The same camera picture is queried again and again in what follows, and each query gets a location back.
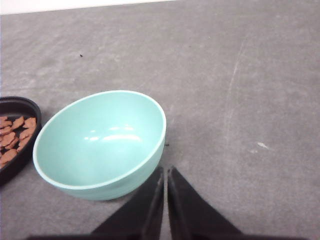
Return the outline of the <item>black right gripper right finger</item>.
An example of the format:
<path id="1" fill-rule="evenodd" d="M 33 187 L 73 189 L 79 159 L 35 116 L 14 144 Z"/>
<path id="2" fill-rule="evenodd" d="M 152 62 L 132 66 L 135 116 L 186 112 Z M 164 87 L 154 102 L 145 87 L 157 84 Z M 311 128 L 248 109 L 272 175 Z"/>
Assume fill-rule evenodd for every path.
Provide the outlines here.
<path id="1" fill-rule="evenodd" d="M 243 235 L 208 204 L 174 166 L 168 170 L 167 187 L 173 240 L 220 240 Z"/>

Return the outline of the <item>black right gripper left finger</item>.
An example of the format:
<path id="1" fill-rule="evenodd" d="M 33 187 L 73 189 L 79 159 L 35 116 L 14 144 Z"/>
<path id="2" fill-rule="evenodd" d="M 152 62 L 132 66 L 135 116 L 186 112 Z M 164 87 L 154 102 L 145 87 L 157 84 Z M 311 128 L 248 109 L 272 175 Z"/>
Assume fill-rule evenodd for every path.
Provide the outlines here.
<path id="1" fill-rule="evenodd" d="M 164 169 L 157 167 L 135 195 L 92 233 L 93 240 L 158 240 L 164 209 Z"/>

